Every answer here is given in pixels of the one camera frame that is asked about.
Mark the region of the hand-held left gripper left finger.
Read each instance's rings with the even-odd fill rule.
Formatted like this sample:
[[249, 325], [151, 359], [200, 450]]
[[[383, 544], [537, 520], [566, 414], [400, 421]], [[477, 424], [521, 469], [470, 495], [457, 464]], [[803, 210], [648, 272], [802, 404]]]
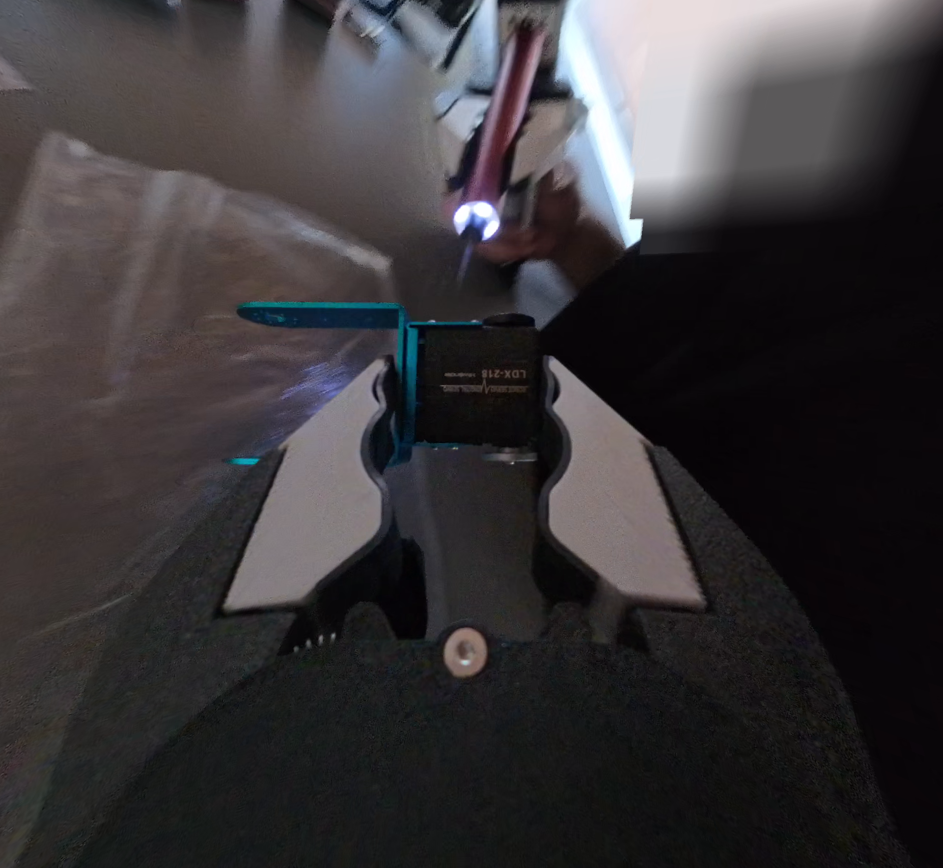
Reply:
[[226, 614], [300, 607], [387, 536], [398, 373], [379, 358], [280, 447], [229, 589]]

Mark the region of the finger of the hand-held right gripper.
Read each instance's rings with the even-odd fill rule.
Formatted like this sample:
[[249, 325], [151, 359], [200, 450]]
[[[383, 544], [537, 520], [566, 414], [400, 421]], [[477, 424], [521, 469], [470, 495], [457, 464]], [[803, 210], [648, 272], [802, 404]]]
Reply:
[[529, 102], [516, 140], [516, 186], [537, 181], [559, 163], [572, 137], [583, 130], [588, 111], [578, 97]]

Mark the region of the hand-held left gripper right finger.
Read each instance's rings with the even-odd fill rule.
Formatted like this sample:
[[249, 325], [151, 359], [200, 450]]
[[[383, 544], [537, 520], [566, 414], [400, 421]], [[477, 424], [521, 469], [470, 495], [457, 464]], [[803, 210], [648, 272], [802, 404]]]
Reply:
[[601, 643], [642, 611], [704, 615], [701, 585], [653, 447], [556, 358], [543, 364], [539, 589], [577, 604]]

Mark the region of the red electric screwdriver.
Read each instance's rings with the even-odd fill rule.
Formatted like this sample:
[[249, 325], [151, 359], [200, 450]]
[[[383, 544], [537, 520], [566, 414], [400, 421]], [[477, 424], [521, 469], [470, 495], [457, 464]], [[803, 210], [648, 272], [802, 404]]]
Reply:
[[513, 153], [529, 111], [547, 35], [531, 20], [514, 26], [501, 49], [488, 106], [457, 173], [458, 203], [453, 226], [464, 246], [456, 275], [465, 283], [476, 249], [496, 238]]

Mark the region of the black servo motor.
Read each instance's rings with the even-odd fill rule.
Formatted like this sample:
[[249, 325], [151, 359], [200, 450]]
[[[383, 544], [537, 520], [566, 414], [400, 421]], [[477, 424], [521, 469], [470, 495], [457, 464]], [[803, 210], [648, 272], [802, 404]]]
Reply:
[[403, 350], [403, 440], [478, 448], [532, 461], [547, 385], [535, 319], [515, 312], [471, 322], [409, 322]]

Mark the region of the blue metal bracket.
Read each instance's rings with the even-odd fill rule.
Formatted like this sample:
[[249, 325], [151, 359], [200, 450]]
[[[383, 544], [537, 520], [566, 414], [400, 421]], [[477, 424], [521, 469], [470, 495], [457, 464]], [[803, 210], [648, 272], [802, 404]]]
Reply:
[[390, 424], [391, 464], [406, 463], [416, 446], [456, 449], [485, 447], [487, 441], [468, 439], [432, 441], [417, 437], [418, 364], [423, 338], [440, 330], [478, 330], [484, 325], [473, 321], [413, 321], [406, 308], [396, 303], [353, 302], [265, 302], [250, 301], [236, 309], [237, 316], [264, 327], [285, 330], [384, 331], [396, 336], [395, 382]]

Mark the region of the grey desk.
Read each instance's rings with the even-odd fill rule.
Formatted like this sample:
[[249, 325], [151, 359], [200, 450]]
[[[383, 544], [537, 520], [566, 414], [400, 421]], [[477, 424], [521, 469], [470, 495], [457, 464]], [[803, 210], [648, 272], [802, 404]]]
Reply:
[[[286, 0], [2, 0], [2, 246], [43, 139], [262, 196], [391, 259], [393, 299], [419, 317], [500, 308], [501, 287], [454, 287], [441, 224], [430, 74], [395, 40], [376, 54]], [[86, 622], [159, 556], [64, 596], [2, 597], [2, 661]]]

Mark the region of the person's right hand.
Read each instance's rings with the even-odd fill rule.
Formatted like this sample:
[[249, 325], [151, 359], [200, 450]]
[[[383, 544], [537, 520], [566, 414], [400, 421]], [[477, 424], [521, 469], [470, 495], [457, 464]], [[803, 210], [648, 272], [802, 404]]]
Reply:
[[548, 262], [577, 291], [614, 267], [627, 248], [607, 227], [583, 212], [573, 181], [553, 173], [536, 188], [529, 225], [503, 227], [487, 252], [499, 264]]

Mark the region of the clear plastic bag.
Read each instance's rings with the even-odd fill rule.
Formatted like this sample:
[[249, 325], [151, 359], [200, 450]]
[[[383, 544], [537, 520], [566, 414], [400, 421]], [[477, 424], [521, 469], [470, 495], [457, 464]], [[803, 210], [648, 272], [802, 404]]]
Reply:
[[2, 246], [2, 597], [64, 596], [207, 508], [391, 350], [252, 300], [372, 302], [386, 257], [262, 196], [50, 133]]

